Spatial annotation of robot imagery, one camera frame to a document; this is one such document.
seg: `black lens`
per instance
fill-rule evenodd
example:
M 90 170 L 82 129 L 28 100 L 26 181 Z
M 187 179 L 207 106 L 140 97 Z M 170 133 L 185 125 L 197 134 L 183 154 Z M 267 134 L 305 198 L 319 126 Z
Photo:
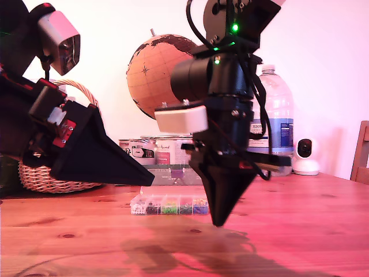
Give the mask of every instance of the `black lens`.
M 63 74 L 68 73 L 80 61 L 80 36 L 64 40 L 59 45 L 59 58 Z
M 302 158 L 307 158 L 311 155 L 311 140 L 308 139 L 303 139 L 300 140 L 298 143 L 298 154 L 302 157 Z

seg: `bottle label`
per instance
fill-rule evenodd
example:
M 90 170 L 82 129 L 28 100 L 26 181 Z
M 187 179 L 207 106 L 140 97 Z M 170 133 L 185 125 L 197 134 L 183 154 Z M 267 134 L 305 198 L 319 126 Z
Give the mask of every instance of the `bottle label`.
M 293 152 L 293 119 L 271 118 L 273 152 Z M 254 119 L 250 126 L 251 133 L 261 134 L 260 119 Z M 249 140 L 248 151 L 268 152 L 268 129 L 260 140 Z

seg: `security camera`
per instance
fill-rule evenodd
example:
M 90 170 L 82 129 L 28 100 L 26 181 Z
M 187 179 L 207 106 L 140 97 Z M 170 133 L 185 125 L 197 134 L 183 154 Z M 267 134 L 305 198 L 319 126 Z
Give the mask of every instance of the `security camera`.
M 318 151 L 318 144 L 315 140 L 311 138 L 298 140 L 295 144 L 292 163 L 293 172 L 299 175 L 318 175 L 319 163 L 316 160 Z
M 51 66 L 65 75 L 80 61 L 80 34 L 59 11 L 41 17 L 38 26 L 44 54 L 52 56 Z

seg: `wicker basket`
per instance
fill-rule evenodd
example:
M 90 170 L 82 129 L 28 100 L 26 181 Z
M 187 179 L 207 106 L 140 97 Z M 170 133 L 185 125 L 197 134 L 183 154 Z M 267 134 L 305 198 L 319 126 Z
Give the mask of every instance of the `wicker basket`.
M 60 80 L 54 82 L 54 84 L 60 85 L 72 85 L 78 88 L 86 95 L 89 101 L 95 106 L 99 106 L 97 100 L 83 85 L 71 81 L 71 80 Z M 76 192 L 80 190 L 90 189 L 95 186 L 100 186 L 100 183 L 87 183 L 87 182 L 65 182 L 58 181 L 49 176 L 49 169 L 46 166 L 41 166 L 36 169 L 25 166 L 22 163 L 19 164 L 19 176 L 23 186 L 27 189 L 36 192 L 48 192 L 48 193 L 67 193 Z

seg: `bottle cap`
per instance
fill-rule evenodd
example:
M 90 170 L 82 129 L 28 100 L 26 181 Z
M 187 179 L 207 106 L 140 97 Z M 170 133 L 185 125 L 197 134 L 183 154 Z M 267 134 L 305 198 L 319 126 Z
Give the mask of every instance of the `bottle cap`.
M 275 70 L 276 66 L 275 65 L 262 65 L 261 70 Z

